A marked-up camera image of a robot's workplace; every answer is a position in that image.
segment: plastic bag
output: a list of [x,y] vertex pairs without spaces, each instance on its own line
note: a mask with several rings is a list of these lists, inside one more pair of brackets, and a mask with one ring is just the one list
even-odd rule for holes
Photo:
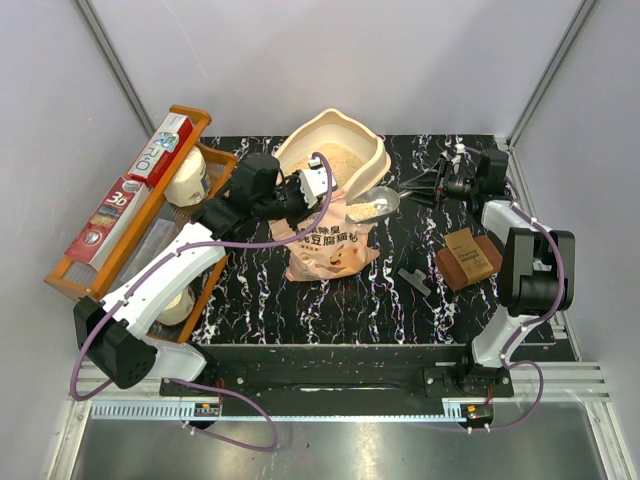
[[[309,226],[317,215],[312,215],[298,228]],[[346,277],[360,272],[378,258],[380,252],[367,246],[369,232],[375,224],[350,224],[345,217],[346,193],[339,191],[314,232],[287,245],[291,250],[287,279],[308,282]],[[276,241],[295,234],[286,220],[272,222],[270,228]]]

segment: floor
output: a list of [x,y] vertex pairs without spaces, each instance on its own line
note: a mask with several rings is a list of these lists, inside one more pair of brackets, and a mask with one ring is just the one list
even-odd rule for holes
[[[210,137],[207,145],[242,159],[251,152],[275,152],[286,137]],[[427,171],[440,152],[456,142],[481,149],[495,146],[489,135],[394,135],[384,137],[392,166],[381,184],[399,182]],[[477,157],[467,155],[460,174],[475,172]],[[200,344],[450,344],[478,335],[497,306],[495,277],[460,292],[451,291],[434,258],[444,235],[470,227],[485,230],[456,202],[436,212],[404,201],[400,213],[369,234],[368,245],[380,256],[360,274],[332,281],[290,282],[284,278],[288,251],[234,252],[206,305],[192,341]],[[262,225],[251,241],[269,240]],[[424,297],[398,276],[419,268],[432,293]],[[195,289],[202,280],[195,282]],[[172,338],[171,328],[153,333]],[[528,343],[553,343],[543,325]]]
[[[518,406],[500,405],[496,423],[519,415]],[[211,428],[244,442],[271,441],[262,423]],[[534,421],[489,435],[468,436],[454,425],[410,423],[285,423],[279,431],[280,450],[261,454],[191,437],[177,423],[90,420],[72,478],[606,478],[578,404],[543,404]]]

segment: white jar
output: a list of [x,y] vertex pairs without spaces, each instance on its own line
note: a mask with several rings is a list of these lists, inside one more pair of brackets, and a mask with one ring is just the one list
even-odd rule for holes
[[207,164],[200,149],[193,147],[164,191],[164,196],[176,207],[188,207],[205,200],[210,190]]
[[164,307],[156,320],[167,326],[184,322],[191,315],[195,303],[193,291],[187,287]]

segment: cardboard box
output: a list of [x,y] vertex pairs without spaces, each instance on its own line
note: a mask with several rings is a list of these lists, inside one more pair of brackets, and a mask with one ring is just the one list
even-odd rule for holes
[[436,254],[436,267],[453,290],[477,283],[500,271],[502,255],[486,235],[472,237],[466,228],[445,236],[447,248]]
[[118,178],[64,254],[100,270],[148,196],[141,182]]
[[170,113],[144,147],[128,175],[154,188],[193,131],[186,115]]

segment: robotic hand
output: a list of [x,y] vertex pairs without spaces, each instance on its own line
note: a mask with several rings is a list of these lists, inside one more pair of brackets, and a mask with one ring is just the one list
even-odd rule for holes
[[507,369],[511,354],[533,328],[573,301],[575,238],[571,232],[538,224],[511,201],[506,190],[507,153],[479,152],[475,175],[461,177],[458,167],[464,153],[464,145],[455,145],[442,153],[432,170],[401,188],[410,199],[435,209],[447,198],[463,201],[497,236],[504,245],[497,280],[500,305],[454,367],[425,372],[425,380],[430,380],[425,381],[426,390],[432,397],[461,391],[486,396],[491,386],[494,396],[512,396]]
[[[223,244],[246,246],[236,242],[246,240],[259,220],[286,219],[296,230],[298,223],[318,209],[320,197],[329,197],[328,189],[336,182],[333,176],[327,177],[326,159],[314,156],[321,159],[310,160],[314,168],[288,177],[271,155],[251,154],[240,161],[220,191],[138,275],[102,302],[84,297],[76,304],[73,314],[81,353],[123,389],[145,377],[186,381],[198,377],[207,360],[197,347],[153,339],[146,333],[171,299],[224,257]],[[74,376],[78,369],[76,363]]]

